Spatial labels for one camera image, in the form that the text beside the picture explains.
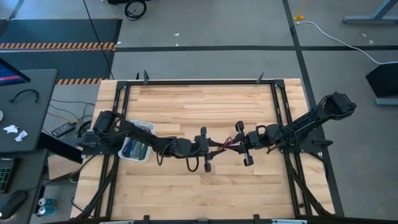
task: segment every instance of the desk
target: desk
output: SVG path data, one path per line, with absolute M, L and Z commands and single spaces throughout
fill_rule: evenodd
M 308 111 L 303 88 L 299 79 L 284 81 L 296 119 Z M 94 119 L 100 111 L 111 110 L 116 83 L 101 82 Z M 122 98 L 118 108 L 122 108 Z M 277 121 L 269 85 L 132 86 L 126 115 L 127 119 L 154 123 L 159 137 L 193 140 L 206 126 L 207 136 L 218 142 L 236 135 L 234 125 L 239 120 L 244 121 L 247 131 Z M 277 151 L 266 154 L 266 150 L 251 154 L 255 163 L 245 167 L 242 155 L 227 151 L 212 160 L 210 173 L 205 173 L 203 160 L 194 173 L 187 170 L 183 159 L 165 158 L 159 167 L 154 152 L 146 163 L 121 159 L 111 219 L 142 220 L 144 215 L 150 215 L 151 220 L 250 219 L 253 214 L 293 218 L 283 155 Z M 323 164 L 307 154 L 301 158 L 309 189 L 333 213 Z M 103 156 L 96 156 L 81 171 L 75 195 L 81 208 L 98 188 L 102 162 Z M 107 196 L 105 192 L 101 216 Z M 79 213 L 73 209 L 71 217 Z
M 0 194 L 0 202 L 16 190 L 37 188 L 29 191 L 26 201 L 13 217 L 8 220 L 1 220 L 1 223 L 29 223 L 37 204 L 48 151 L 81 163 L 79 150 L 41 133 L 52 97 L 57 71 L 29 70 L 21 72 L 31 79 L 30 83 L 0 86 L 0 110 L 4 112 L 4 119 L 0 122 L 0 142 L 2 152 L 8 151 L 1 153 L 0 157 L 16 157 L 19 159 L 10 189 L 7 194 Z M 39 103 L 34 103 L 34 93 L 23 93 L 14 104 L 8 102 L 16 93 L 26 89 L 35 89 L 40 93 Z M 2 130 L 11 124 L 21 127 L 20 131 L 25 130 L 28 133 L 28 136 L 22 142 L 15 142 L 16 134 L 14 136 L 5 134 L 5 131 Z

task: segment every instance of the computer monitor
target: computer monitor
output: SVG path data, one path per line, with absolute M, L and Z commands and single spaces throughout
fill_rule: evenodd
M 30 78 L 0 58 L 0 86 L 30 82 Z

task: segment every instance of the concrete floor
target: concrete floor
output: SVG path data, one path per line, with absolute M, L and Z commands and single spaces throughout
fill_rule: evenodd
M 0 0 L 0 18 L 10 15 L 17 0 Z M 116 6 L 86 0 L 92 17 L 124 17 Z M 289 0 L 293 16 L 299 0 Z M 352 45 L 398 45 L 397 26 L 344 25 L 344 15 L 371 14 L 382 0 L 307 1 L 303 14 L 325 32 Z M 138 21 L 123 20 L 118 47 L 173 47 L 204 45 L 284 45 L 292 38 L 279 0 L 152 0 Z M 390 11 L 398 15 L 398 6 Z M 82 1 L 25 0 L 17 18 L 87 18 Z M 338 45 L 316 28 L 297 27 L 301 46 Z M 396 51 L 368 52 L 376 60 L 398 60 Z M 352 117 L 325 124 L 333 169 L 347 217 L 398 219 L 398 168 L 395 133 L 398 108 L 378 107 L 365 76 L 377 67 L 359 52 L 303 53 L 316 100 L 340 91 L 358 108 Z M 113 61 L 116 79 L 135 78 L 146 69 L 151 78 L 301 78 L 294 51 L 119 52 Z M 56 86 L 53 98 L 95 102 L 98 85 Z M 78 116 L 83 105 L 54 103 Z M 63 116 L 59 111 L 52 111 Z M 45 129 L 64 121 L 47 116 Z M 65 138 L 73 142 L 73 136 Z M 74 185 L 51 187 L 46 195 L 60 197 L 57 215 L 33 218 L 32 223 L 66 220 Z

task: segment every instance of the wooden table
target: wooden table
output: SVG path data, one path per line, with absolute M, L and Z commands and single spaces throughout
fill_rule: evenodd
M 101 82 L 94 120 L 100 111 L 111 110 L 116 82 Z M 285 85 L 296 119 L 308 111 L 301 81 L 285 79 Z M 218 142 L 236 135 L 234 125 L 239 120 L 244 121 L 247 132 L 256 125 L 277 121 L 269 85 L 132 86 L 126 118 L 154 123 L 159 137 L 193 140 L 206 126 L 208 137 Z M 255 163 L 245 167 L 243 155 L 222 153 L 212 160 L 210 173 L 204 171 L 203 159 L 194 173 L 187 170 L 184 159 L 165 158 L 158 166 L 154 152 L 146 163 L 121 159 L 112 220 L 142 220 L 144 215 L 150 215 L 151 220 L 248 219 L 253 214 L 293 218 L 283 155 L 278 151 L 266 154 L 265 149 L 251 154 Z M 333 213 L 323 164 L 308 154 L 301 154 L 301 158 L 308 188 Z M 97 191 L 102 162 L 103 156 L 96 156 L 80 174 L 75 203 L 81 208 Z M 301 191 L 296 188 L 302 202 Z M 105 192 L 102 215 L 107 198 Z M 79 213 L 74 208 L 71 216 Z

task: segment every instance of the orange striped tape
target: orange striped tape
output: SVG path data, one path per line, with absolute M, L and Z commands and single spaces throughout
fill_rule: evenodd
M 107 78 L 71 78 L 71 79 L 59 79 L 57 85 L 88 85 L 88 84 L 100 84 L 102 80 L 108 80 Z
M 115 43 L 105 42 L 101 45 L 97 42 L 90 43 L 1 43 L 0 49 L 101 49 L 111 50 Z
M 122 17 L 99 17 L 99 18 L 91 18 L 91 19 L 123 19 Z M 89 18 L 13 18 L 11 20 L 90 20 Z
M 0 53 L 19 53 L 19 52 L 71 52 L 71 51 L 90 51 L 101 49 L 36 49 L 36 50 L 1 50 Z M 115 48 L 103 48 L 103 50 L 116 51 Z

